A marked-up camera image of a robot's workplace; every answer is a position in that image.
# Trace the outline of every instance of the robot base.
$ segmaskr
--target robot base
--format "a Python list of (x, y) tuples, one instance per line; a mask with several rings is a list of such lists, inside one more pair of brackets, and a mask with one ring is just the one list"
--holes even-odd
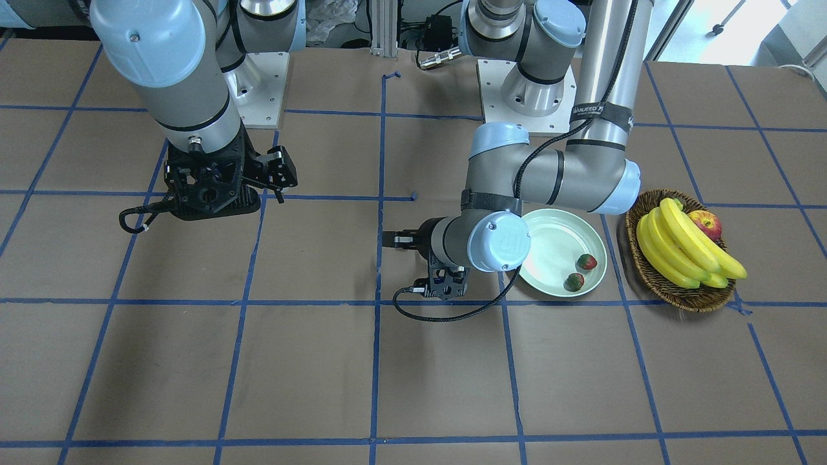
[(225, 73), (244, 126), (279, 127), (289, 63), (287, 52), (251, 53), (241, 66)]
[(530, 117), (517, 113), (503, 100), (502, 84), (516, 64), (513, 61), (478, 60), (477, 75), (480, 78), (480, 96), (485, 122), (511, 122), (525, 127), (532, 136), (557, 136), (569, 129), (571, 107), (577, 87), (571, 67), (566, 72), (565, 93), (557, 110), (546, 117)]

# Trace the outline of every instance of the black cable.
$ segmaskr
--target black cable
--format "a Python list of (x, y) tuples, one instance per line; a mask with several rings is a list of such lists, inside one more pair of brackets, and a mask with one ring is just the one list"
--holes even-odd
[[(460, 4), (460, 3), (462, 3), (462, 0), (456, 0), (455, 2), (450, 2), (450, 3), (448, 3), (446, 6), (444, 6), (444, 7), (440, 8), (439, 10), (437, 10), (437, 12), (435, 12), (434, 14), (432, 14), (430, 17), (428, 17), (428, 19), (426, 19), (426, 20), (425, 20), (425, 24), (424, 24), (424, 26), (422, 26), (423, 36), (425, 35), (425, 31), (427, 31), (427, 30), (428, 30), (428, 26), (430, 26), (430, 25), (431, 25), (431, 20), (432, 20), (434, 17), (438, 17), (438, 16), (439, 16), (439, 13), (444, 12), (444, 11), (445, 11), (445, 10), (447, 10), (448, 8), (453, 7), (454, 5), (458, 5), (458, 4)], [(419, 41), (416, 41), (416, 57), (415, 57), (415, 59), (416, 59), (416, 67), (417, 67), (417, 68), (419, 68), (419, 69), (421, 69), (422, 71), (428, 71), (428, 70), (423, 70), (422, 65), (421, 65), (421, 64), (419, 64), (419, 52), (420, 52), (420, 51), (421, 51), (421, 50), (420, 50), (420, 48), (419, 48)]]
[(514, 268), (514, 276), (511, 276), (511, 280), (509, 281), (509, 283), (503, 288), (503, 290), (496, 297), (494, 297), (492, 299), (491, 302), (481, 306), (479, 309), (472, 310), (472, 311), (470, 311), (466, 314), (439, 318), (439, 317), (430, 317), (430, 316), (422, 316), (422, 315), (412, 314), (410, 312), (405, 311), (404, 309), (402, 309), (402, 307), (399, 306), (398, 298), (402, 294), (414, 294), (414, 288), (413, 287), (403, 287), (402, 289), (397, 290), (396, 293), (394, 293), (394, 298), (393, 298), (394, 307), (396, 308), (396, 311), (400, 312), (401, 314), (403, 314), (404, 316), (406, 316), (410, 319), (416, 319), (418, 321), (425, 321), (425, 322), (429, 322), (429, 323), (450, 323), (451, 321), (459, 321), (461, 319), (470, 318), (474, 315), (481, 314), (482, 312), (486, 311), (487, 309), (490, 309), (494, 305), (497, 305), (505, 297), (505, 295), (509, 293), (511, 288), (514, 287), (514, 283), (517, 282), (517, 276), (519, 276), (519, 271), (520, 271), (521, 268), (522, 268), (522, 266), (518, 266), (518, 267)]
[[(167, 192), (160, 202), (155, 202), (149, 205), (141, 205), (140, 207), (134, 207), (120, 212), (117, 216), (117, 221), (121, 224), (121, 229), (130, 234), (140, 234), (148, 230), (152, 222), (155, 221), (155, 218), (158, 218), (160, 213), (175, 211), (176, 202), (175, 200), (169, 200), (171, 195), (172, 193)], [(151, 213), (151, 215), (139, 228), (133, 228), (127, 224), (127, 216), (144, 213)]]
[[(357, 5), (356, 5), (356, 12), (359, 12), (359, 7), (361, 6), (362, 2), (364, 2), (364, 0), (360, 0), (360, 1), (359, 1), (359, 4), (357, 4)], [(367, 11), (367, 8), (368, 8), (369, 6), (370, 6), (370, 5), (365, 6), (365, 13), (367, 13), (367, 16), (368, 16), (368, 18), (367, 18), (367, 19), (368, 19), (368, 24), (370, 25), (370, 12), (368, 12), (368, 11)], [(362, 29), (360, 29), (360, 28), (359, 28), (359, 26), (357, 26), (357, 25), (356, 25), (356, 19), (354, 19), (354, 20), (353, 20), (353, 27), (354, 27), (357, 31), (361, 32), (362, 34), (368, 34), (368, 35), (370, 35), (370, 31), (363, 31)]]
[[(442, 12), (445, 8), (450, 7), (452, 4), (446, 5), (442, 10), (437, 12), (437, 15), (440, 12)], [(620, 37), (620, 44), (618, 46), (618, 52), (617, 52), (617, 55), (614, 58), (614, 67), (612, 68), (612, 72), (609, 75), (609, 82), (606, 85), (606, 90), (603, 94), (603, 98), (600, 100), (601, 104), (605, 105), (606, 102), (609, 100), (609, 95), (611, 94), (612, 89), (614, 88), (614, 84), (617, 82), (618, 74), (620, 73), (620, 66), (623, 64), (623, 58), (626, 55), (626, 47), (629, 45), (629, 36), (631, 36), (631, 34), (632, 34), (632, 25), (634, 24), (634, 15), (635, 15), (635, 12), (637, 10), (638, 10), (638, 0), (632, 0), (632, 2), (629, 4), (629, 15), (626, 17), (626, 24), (624, 25), (623, 35)], [(416, 61), (417, 61), (417, 66), (419, 67), (419, 49), (418, 49), (418, 47), (417, 47)], [(534, 158), (536, 158), (537, 155), (540, 154), (540, 152), (542, 152), (543, 150), (546, 149), (546, 147), (550, 146), (551, 144), (553, 144), (557, 141), (562, 141), (564, 139), (567, 139), (568, 137), (571, 137), (571, 136), (577, 134), (579, 131), (581, 131), (581, 130), (585, 129), (586, 127), (588, 127), (591, 124), (591, 122), (593, 122), (594, 120), (595, 119), (593, 117), (587, 118), (586, 120), (584, 120), (581, 124), (579, 124), (574, 129), (571, 129), (569, 132), (566, 132), (565, 134), (561, 134), (560, 136), (553, 137), (553, 138), (545, 141), (543, 144), (541, 144), (539, 147), (537, 147), (537, 149), (535, 149), (533, 152), (531, 152), (531, 155), (529, 155), (525, 159), (523, 164), (519, 167), (519, 170), (517, 170), (517, 175), (516, 175), (516, 178), (514, 180), (514, 197), (519, 199), (519, 196), (521, 194), (520, 187), (521, 187), (521, 184), (523, 183), (523, 175), (525, 174), (525, 170), (526, 170), (526, 168), (528, 168), (528, 164), (531, 163), (531, 161), (534, 160)], [(416, 319), (418, 321), (426, 321), (426, 322), (433, 322), (433, 323), (448, 323), (448, 322), (451, 322), (451, 321), (458, 321), (458, 320), (461, 320), (461, 319), (470, 318), (470, 317), (472, 317), (476, 314), (480, 314), (480, 313), (486, 311), (487, 309), (493, 307), (494, 305), (497, 305), (505, 297), (505, 295), (508, 294), (509, 290), (511, 290), (511, 288), (514, 286), (514, 283), (517, 281), (517, 276), (519, 276), (519, 272), (522, 268), (523, 268), (523, 266), (521, 265), (521, 266), (518, 266), (517, 268), (514, 269), (514, 275), (511, 277), (511, 280), (509, 281), (508, 285), (505, 286), (505, 288), (502, 290), (502, 292), (500, 292), (496, 297), (494, 297), (494, 299), (491, 302), (481, 306), (479, 309), (472, 310), (472, 311), (470, 311), (466, 314), (457, 315), (455, 317), (434, 318), (434, 317), (425, 317), (425, 316), (422, 316), (422, 315), (416, 315), (416, 314), (411, 314), (409, 312), (406, 312), (404, 309), (402, 309), (402, 307), (399, 306), (399, 303), (397, 302), (397, 299), (402, 294), (413, 293), (414, 292), (413, 287), (404, 287), (400, 290), (397, 290), (396, 293), (394, 294), (393, 304), (394, 304), (394, 307), (396, 308), (396, 310), (398, 312), (400, 312), (402, 315), (404, 315), (408, 318), (411, 318), (411, 319)]]
[[(620, 37), (620, 45), (618, 46), (617, 55), (614, 58), (614, 67), (612, 68), (612, 72), (609, 75), (609, 82), (606, 85), (606, 91), (603, 93), (603, 98), (600, 99), (600, 105), (606, 105), (606, 102), (609, 100), (609, 94), (612, 93), (612, 89), (614, 89), (614, 84), (617, 82), (618, 74), (620, 73), (620, 66), (623, 64), (623, 58), (626, 55), (626, 47), (629, 45), (629, 36), (632, 34), (632, 25), (634, 24), (634, 14), (638, 10), (638, 0), (632, 0), (629, 4), (629, 15), (626, 17), (626, 24), (624, 25), (623, 35)], [(522, 165), (520, 165), (519, 170), (517, 170), (517, 176), (514, 179), (514, 197), (517, 199), (520, 198), (522, 194), (521, 186), (523, 183), (523, 174), (525, 174), (526, 168), (528, 168), (528, 164), (532, 162), (540, 152), (546, 150), (546, 147), (550, 146), (551, 144), (562, 141), (567, 139), (579, 131), (586, 129), (591, 122), (595, 119), (593, 117), (588, 117), (586, 120), (583, 121), (582, 124), (577, 126), (576, 128), (570, 130), (565, 134), (561, 134), (560, 136), (554, 137), (545, 141), (542, 145), (537, 147), (531, 155), (529, 155)]]

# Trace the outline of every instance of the strawberry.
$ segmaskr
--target strawberry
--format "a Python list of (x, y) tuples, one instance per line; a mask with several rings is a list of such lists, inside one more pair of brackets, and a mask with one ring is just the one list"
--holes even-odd
[(577, 259), (577, 267), (582, 270), (593, 270), (597, 266), (597, 260), (591, 254), (584, 253)]
[(586, 279), (580, 273), (571, 273), (567, 278), (566, 281), (563, 283), (563, 287), (566, 288), (569, 292), (575, 292), (580, 290), (581, 287), (586, 283)]

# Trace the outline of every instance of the plastic bag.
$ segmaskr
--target plastic bag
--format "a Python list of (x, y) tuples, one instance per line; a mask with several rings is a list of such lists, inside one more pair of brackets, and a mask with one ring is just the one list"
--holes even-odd
[(308, 43), (327, 40), (334, 27), (354, 22), (358, 0), (307, 0)]

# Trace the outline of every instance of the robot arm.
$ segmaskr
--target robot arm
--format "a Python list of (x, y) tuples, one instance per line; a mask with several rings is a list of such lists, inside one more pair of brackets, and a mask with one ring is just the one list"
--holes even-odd
[[(594, 1), (571, 130), (558, 137), (571, 137), (565, 151), (531, 147), (518, 125), (486, 123), (474, 135), (461, 215), (385, 233), (383, 246), (416, 249), (428, 260), (428, 277), (408, 292), (447, 300), (465, 293), (470, 269), (518, 268), (531, 244), (520, 217), (523, 201), (607, 214), (631, 208), (640, 170), (624, 151), (652, 6), (652, 0)], [(462, 18), (464, 53), (517, 61), (505, 82), (511, 81), (513, 108), (554, 111), (565, 90), (557, 84), (585, 29), (579, 10), (566, 0), (537, 0), (533, 7), (466, 0)]]

